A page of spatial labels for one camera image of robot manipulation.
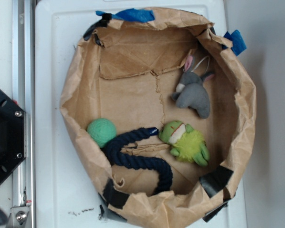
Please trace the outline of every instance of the frog toy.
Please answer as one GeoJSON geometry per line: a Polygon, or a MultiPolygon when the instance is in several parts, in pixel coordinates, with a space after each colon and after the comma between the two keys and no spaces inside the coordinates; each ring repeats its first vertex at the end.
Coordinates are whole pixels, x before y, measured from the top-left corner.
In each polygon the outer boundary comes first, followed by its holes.
{"type": "Polygon", "coordinates": [[[205,139],[200,131],[182,121],[167,123],[159,133],[159,138],[172,146],[170,153],[182,162],[196,162],[207,166],[210,159],[205,139]]]}

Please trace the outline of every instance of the paper bag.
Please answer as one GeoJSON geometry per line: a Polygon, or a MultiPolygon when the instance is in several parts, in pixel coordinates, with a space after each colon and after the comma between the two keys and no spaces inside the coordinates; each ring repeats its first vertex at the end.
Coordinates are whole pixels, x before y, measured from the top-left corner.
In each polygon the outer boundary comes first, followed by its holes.
{"type": "MultiPolygon", "coordinates": [[[[96,28],[95,36],[79,41],[60,110],[78,156],[110,210],[146,228],[184,228],[235,196],[252,153],[256,88],[231,51],[232,42],[212,32],[213,23],[182,10],[149,10],[154,21],[112,19],[106,28],[96,28]],[[208,70],[215,72],[204,84],[211,105],[207,119],[177,108],[171,99],[188,55],[197,61],[209,55],[208,70]],[[88,124],[100,117],[111,120],[118,134],[161,129],[172,120],[191,124],[205,136],[209,165],[177,161],[169,145],[155,136],[124,148],[124,153],[162,158],[171,166],[171,190],[152,195],[157,172],[111,165],[87,133],[88,124]]],[[[196,73],[206,68],[203,62],[196,73]]]]}

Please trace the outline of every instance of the metal rail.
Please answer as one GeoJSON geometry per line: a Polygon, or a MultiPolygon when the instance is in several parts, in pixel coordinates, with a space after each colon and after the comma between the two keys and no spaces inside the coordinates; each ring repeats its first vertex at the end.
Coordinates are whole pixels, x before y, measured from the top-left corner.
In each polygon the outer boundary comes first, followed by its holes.
{"type": "Polygon", "coordinates": [[[12,3],[12,98],[26,111],[26,160],[13,173],[13,207],[28,206],[36,227],[34,169],[34,12],[36,0],[12,3]]]}

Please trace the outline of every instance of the pink bunny ear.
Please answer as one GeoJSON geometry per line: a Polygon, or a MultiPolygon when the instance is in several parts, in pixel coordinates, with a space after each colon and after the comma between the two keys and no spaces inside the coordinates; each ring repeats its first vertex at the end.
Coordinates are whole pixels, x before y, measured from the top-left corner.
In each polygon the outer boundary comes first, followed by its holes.
{"type": "Polygon", "coordinates": [[[215,74],[213,72],[209,72],[207,74],[205,74],[204,76],[201,77],[201,80],[203,82],[207,82],[209,81],[210,79],[212,79],[213,77],[215,76],[215,74]]]}
{"type": "Polygon", "coordinates": [[[193,61],[193,56],[188,56],[187,59],[186,59],[186,63],[185,63],[185,72],[189,70],[191,64],[192,64],[192,61],[193,61]]]}

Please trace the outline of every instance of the gray stuffed bunny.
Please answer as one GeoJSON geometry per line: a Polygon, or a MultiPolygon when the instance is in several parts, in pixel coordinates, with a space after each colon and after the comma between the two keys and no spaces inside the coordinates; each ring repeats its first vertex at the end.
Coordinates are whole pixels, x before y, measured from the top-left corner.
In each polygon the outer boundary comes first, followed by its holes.
{"type": "Polygon", "coordinates": [[[214,76],[214,73],[209,72],[199,77],[192,72],[204,59],[193,69],[194,57],[188,56],[184,67],[185,72],[180,78],[176,92],[172,94],[172,99],[176,101],[177,107],[196,109],[199,116],[206,119],[210,114],[210,100],[207,91],[203,87],[203,82],[210,80],[214,76]]]}

